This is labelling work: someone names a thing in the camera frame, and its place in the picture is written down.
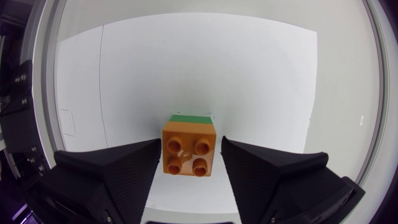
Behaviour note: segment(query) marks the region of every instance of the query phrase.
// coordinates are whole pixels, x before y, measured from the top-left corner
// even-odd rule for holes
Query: toy brick
[[[211,118],[173,115],[162,131],[163,172],[210,176],[215,143]]]

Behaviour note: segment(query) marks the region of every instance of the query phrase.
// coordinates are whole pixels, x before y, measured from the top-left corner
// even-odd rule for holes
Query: white backdrop
[[[79,38],[93,44],[83,34],[60,45]],[[237,212],[218,153],[222,135],[303,152],[315,96],[315,32],[255,17],[181,13],[108,24],[101,38],[100,80],[92,87],[101,93],[100,112],[109,147],[159,138],[163,125],[176,112],[212,116],[218,135],[211,177],[165,175],[159,164],[147,207]],[[74,57],[78,51],[64,47],[58,56]],[[69,63],[62,66],[67,67],[85,62],[57,63]],[[73,91],[84,95],[89,90]],[[66,91],[57,93],[67,95]],[[76,106],[72,113],[89,116],[97,111],[97,106],[84,111]],[[81,122],[90,126],[90,121]],[[81,139],[90,135],[79,133]],[[93,133],[100,136],[98,129]],[[79,151],[65,144],[69,151]]]

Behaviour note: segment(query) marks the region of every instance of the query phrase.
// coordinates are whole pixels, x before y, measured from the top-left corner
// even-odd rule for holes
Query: white floor
[[[356,179],[373,135],[379,97],[376,46],[362,1],[118,1],[115,4],[114,1],[69,0],[58,39],[62,41],[123,19],[171,12],[262,17],[315,31],[317,84],[304,151],[327,152],[330,169]],[[71,119],[77,119],[71,118],[68,112],[63,113],[68,124]],[[72,127],[65,126],[69,133]]]

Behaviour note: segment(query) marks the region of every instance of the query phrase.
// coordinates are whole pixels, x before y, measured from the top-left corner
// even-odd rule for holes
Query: green lego duplo brick
[[[200,123],[200,124],[213,124],[210,117],[201,116],[186,116],[186,115],[173,115],[169,121],[186,122],[186,123]]]

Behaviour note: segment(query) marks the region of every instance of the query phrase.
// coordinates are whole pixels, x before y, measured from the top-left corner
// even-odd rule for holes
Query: lego stud
[[[204,156],[210,151],[210,143],[207,139],[202,138],[195,143],[195,154]]]
[[[181,161],[179,159],[171,159],[167,164],[167,170],[170,174],[177,175],[181,171]]]
[[[181,139],[179,137],[171,137],[167,141],[167,150],[171,153],[178,153],[181,150]]]
[[[206,160],[199,158],[193,161],[192,165],[193,173],[197,177],[203,177],[207,173],[207,162]]]

